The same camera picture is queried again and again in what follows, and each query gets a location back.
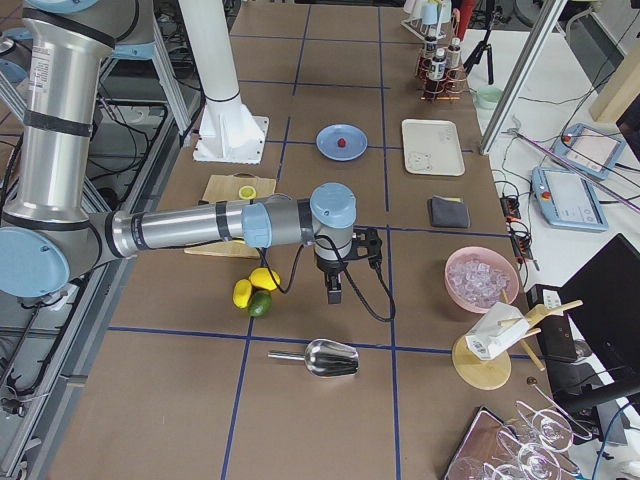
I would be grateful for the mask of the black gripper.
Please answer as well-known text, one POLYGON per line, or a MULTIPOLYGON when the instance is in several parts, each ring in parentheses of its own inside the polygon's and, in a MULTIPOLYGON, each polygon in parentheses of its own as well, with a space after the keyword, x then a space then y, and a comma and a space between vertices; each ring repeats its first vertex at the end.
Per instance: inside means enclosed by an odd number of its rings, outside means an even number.
POLYGON ((340 274, 345 270, 345 266, 339 261, 330 261, 326 259, 317 259, 316 266, 324 274, 328 303, 340 304, 342 301, 342 284, 340 274))

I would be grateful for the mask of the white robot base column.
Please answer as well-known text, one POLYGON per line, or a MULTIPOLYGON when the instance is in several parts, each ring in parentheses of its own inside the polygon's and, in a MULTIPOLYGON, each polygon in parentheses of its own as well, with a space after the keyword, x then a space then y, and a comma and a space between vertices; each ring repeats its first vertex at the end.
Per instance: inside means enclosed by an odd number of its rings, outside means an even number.
POLYGON ((223 3, 179 5, 205 97, 194 159, 260 163, 269 119, 252 115, 242 101, 223 3))

